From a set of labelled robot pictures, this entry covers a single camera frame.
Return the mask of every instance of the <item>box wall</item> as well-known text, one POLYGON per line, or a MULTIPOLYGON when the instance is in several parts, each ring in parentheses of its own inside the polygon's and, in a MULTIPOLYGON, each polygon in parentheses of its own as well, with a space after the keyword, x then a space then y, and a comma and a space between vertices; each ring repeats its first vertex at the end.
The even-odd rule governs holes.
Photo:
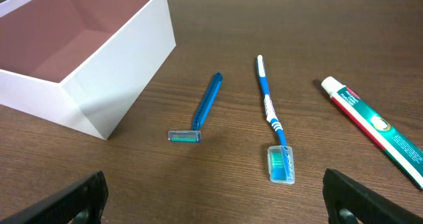
POLYGON ((149 0, 71 0, 86 27, 115 33, 149 0))
POLYGON ((70 0, 32 0, 0 17, 0 28, 0 69, 30 75, 85 25, 70 0))
POLYGON ((58 84, 0 71, 0 104, 101 138, 58 84))
POLYGON ((174 47, 167 0, 151 0, 61 84, 106 139, 174 47))

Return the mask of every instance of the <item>razor blade head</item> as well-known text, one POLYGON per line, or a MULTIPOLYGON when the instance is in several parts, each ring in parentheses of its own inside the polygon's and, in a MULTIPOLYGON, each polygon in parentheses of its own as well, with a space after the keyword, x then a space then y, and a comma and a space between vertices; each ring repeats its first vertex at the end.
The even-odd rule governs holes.
POLYGON ((187 142, 187 143, 200 143, 200 131, 169 131, 167 133, 169 141, 172 142, 187 142))

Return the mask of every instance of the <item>white cap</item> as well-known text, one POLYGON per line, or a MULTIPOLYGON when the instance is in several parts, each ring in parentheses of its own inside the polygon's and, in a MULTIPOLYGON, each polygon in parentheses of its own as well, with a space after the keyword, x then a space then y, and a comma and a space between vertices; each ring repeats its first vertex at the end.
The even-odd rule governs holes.
POLYGON ((322 87, 325 91, 331 96, 332 93, 338 92, 342 89, 345 85, 339 83, 334 77, 329 76, 322 82, 322 87))

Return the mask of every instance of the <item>black object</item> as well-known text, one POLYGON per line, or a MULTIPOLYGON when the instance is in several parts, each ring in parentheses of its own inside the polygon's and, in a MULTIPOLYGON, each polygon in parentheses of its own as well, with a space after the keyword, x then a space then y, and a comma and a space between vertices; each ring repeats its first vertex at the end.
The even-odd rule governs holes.
POLYGON ((323 198, 330 224, 421 224, 423 218, 371 191, 345 174, 326 169, 323 198))
POLYGON ((99 224, 108 197, 103 172, 96 172, 16 213, 0 224, 99 224))

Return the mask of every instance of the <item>wooden table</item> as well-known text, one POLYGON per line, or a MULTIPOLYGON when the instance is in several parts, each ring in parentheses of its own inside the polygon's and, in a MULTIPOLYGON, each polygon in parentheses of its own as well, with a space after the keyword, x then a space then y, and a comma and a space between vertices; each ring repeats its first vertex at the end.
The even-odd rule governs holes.
POLYGON ((423 0, 169 0, 177 47, 109 141, 0 107, 0 218, 103 170, 103 223, 326 223, 335 168, 423 216, 423 194, 322 93, 332 75, 423 149, 423 0), (254 57, 264 56, 295 157, 268 179, 254 57), (212 75, 223 84, 199 145, 189 129, 212 75))

